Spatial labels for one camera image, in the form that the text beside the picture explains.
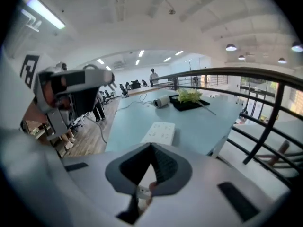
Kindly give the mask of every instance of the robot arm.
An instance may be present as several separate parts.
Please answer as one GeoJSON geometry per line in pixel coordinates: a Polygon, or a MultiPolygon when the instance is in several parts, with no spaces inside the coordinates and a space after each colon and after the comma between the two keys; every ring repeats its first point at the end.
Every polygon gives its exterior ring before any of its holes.
{"type": "Polygon", "coordinates": [[[36,104],[40,110],[47,115],[48,121],[53,129],[53,134],[48,140],[54,139],[70,128],[76,118],[84,113],[92,111],[94,102],[101,86],[114,84],[115,76],[112,72],[104,69],[94,70],[70,70],[59,73],[42,71],[37,74],[34,85],[36,104]],[[66,81],[66,86],[61,86],[61,78],[66,81]],[[45,100],[43,87],[51,82],[55,104],[58,108],[51,107],[45,100]],[[60,107],[62,99],[68,99],[68,109],[60,107]]]}

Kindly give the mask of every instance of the ceiling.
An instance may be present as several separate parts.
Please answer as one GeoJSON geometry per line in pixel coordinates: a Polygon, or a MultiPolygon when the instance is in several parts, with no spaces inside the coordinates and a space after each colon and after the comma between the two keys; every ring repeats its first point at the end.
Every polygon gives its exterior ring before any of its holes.
{"type": "Polygon", "coordinates": [[[41,1],[66,27],[57,29],[21,4],[42,24],[39,32],[24,27],[26,43],[22,46],[10,37],[10,42],[18,45],[11,46],[12,56],[16,51],[43,50],[77,67],[114,53],[123,54],[106,58],[108,63],[131,65],[135,53],[124,52],[141,49],[153,50],[146,52],[142,61],[152,64],[167,56],[160,51],[184,50],[216,57],[223,64],[238,62],[240,54],[249,54],[251,62],[279,65],[278,59],[284,57],[288,61],[284,67],[303,65],[301,54],[290,50],[296,35],[272,0],[41,1]],[[174,15],[169,14],[171,9],[176,11],[174,15]],[[226,52],[228,43],[238,50],[226,52]]]}
{"type": "Polygon", "coordinates": [[[129,51],[121,54],[114,54],[101,57],[100,59],[104,62],[104,64],[102,65],[97,60],[91,60],[87,63],[80,65],[79,68],[82,68],[87,64],[94,64],[100,68],[109,66],[111,70],[124,70],[150,66],[165,66],[170,65],[176,60],[188,55],[188,53],[186,52],[176,55],[177,52],[178,51],[147,50],[144,51],[142,57],[139,57],[140,51],[129,51]],[[164,62],[164,60],[169,57],[171,57],[171,59],[164,62]]]}

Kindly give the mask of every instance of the tape roll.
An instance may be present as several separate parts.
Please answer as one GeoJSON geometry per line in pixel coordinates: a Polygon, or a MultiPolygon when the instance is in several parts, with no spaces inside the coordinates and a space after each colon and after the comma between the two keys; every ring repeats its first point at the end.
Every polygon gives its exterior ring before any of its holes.
{"type": "Polygon", "coordinates": [[[153,105],[156,108],[162,108],[163,106],[165,106],[168,103],[169,103],[169,96],[162,96],[153,101],[153,105]]]}

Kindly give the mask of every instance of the power strip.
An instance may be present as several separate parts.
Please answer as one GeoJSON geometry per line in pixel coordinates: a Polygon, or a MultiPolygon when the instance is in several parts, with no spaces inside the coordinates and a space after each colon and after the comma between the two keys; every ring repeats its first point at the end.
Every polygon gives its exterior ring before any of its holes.
{"type": "Polygon", "coordinates": [[[174,139],[174,134],[174,123],[155,122],[147,131],[141,143],[154,142],[171,146],[174,139]]]}

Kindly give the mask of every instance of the black tray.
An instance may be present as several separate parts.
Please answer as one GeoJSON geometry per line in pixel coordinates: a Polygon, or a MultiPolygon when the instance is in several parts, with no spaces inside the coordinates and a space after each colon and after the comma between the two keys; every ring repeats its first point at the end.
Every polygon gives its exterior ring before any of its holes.
{"type": "MultiPolygon", "coordinates": [[[[177,108],[179,111],[184,111],[184,110],[188,110],[188,109],[193,109],[193,108],[199,108],[202,107],[200,104],[197,103],[193,103],[193,102],[185,102],[185,103],[180,103],[178,100],[178,95],[173,95],[173,96],[169,96],[169,101],[174,105],[175,108],[177,108]]],[[[200,103],[202,103],[203,105],[207,106],[210,105],[210,103],[203,101],[203,100],[199,100],[200,103]]]]}

